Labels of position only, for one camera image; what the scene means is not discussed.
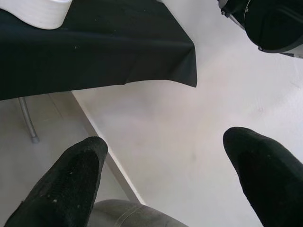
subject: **fabric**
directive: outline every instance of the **fabric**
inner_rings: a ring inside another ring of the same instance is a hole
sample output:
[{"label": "fabric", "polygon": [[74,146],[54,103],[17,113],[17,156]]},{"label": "fabric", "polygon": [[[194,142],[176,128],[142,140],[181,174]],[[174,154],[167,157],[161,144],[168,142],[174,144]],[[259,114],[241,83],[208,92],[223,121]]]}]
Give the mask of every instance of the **fabric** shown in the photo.
[{"label": "fabric", "polygon": [[303,226],[303,165],[277,141],[250,129],[231,128],[223,137],[254,211],[264,227]]},{"label": "fabric", "polygon": [[85,227],[107,145],[91,137],[67,149],[10,216],[5,227]]},{"label": "fabric", "polygon": [[187,227],[150,207],[123,200],[105,200],[94,205],[90,227]]},{"label": "fabric", "polygon": [[0,100],[165,79],[196,86],[193,42],[156,0],[73,0],[42,30],[0,10]]}]

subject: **baseboard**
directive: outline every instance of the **baseboard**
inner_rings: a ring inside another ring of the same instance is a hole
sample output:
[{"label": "baseboard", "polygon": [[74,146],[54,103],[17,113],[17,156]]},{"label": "baseboard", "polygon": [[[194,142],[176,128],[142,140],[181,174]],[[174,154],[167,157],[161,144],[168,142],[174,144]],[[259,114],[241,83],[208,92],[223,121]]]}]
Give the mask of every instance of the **baseboard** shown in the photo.
[{"label": "baseboard", "polygon": [[[81,103],[81,101],[79,101],[76,98],[73,92],[71,92],[70,94],[71,94],[71,99],[75,102],[75,106],[78,108],[79,114],[81,116],[81,120],[89,136],[99,136],[106,141],[106,138],[93,122],[92,117],[90,116],[84,104]],[[109,166],[112,173],[114,174],[117,181],[119,182],[119,184],[121,185],[128,199],[132,202],[138,202],[140,204],[146,205],[144,200],[141,198],[138,191],[136,190],[135,186],[131,182],[130,178],[126,174],[119,160],[114,155],[109,144],[108,144],[108,155],[106,158],[106,163]]]}]

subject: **black object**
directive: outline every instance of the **black object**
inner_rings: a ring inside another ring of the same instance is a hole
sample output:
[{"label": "black object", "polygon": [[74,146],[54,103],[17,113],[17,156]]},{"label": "black object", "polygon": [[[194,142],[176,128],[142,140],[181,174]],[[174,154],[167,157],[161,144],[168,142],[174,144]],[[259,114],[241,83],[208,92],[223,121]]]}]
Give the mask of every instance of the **black object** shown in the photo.
[{"label": "black object", "polygon": [[167,79],[195,87],[193,42],[156,0],[74,0],[42,30],[0,10],[0,100]]},{"label": "black object", "polygon": [[10,216],[5,227],[85,227],[100,184],[107,145],[88,138],[67,149]]},{"label": "black object", "polygon": [[303,1],[219,0],[259,50],[303,57]]},{"label": "black object", "polygon": [[223,137],[243,192],[264,227],[303,226],[303,165],[277,141],[245,128]]}]

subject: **table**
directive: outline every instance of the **table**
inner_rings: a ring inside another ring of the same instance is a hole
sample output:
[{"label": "table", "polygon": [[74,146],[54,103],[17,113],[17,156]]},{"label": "table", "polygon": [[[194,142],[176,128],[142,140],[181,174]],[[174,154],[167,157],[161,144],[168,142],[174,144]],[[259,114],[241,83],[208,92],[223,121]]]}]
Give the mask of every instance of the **table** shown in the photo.
[{"label": "table", "polygon": [[195,46],[156,0],[74,0],[42,30],[0,10],[0,100],[141,80],[196,86]]}]

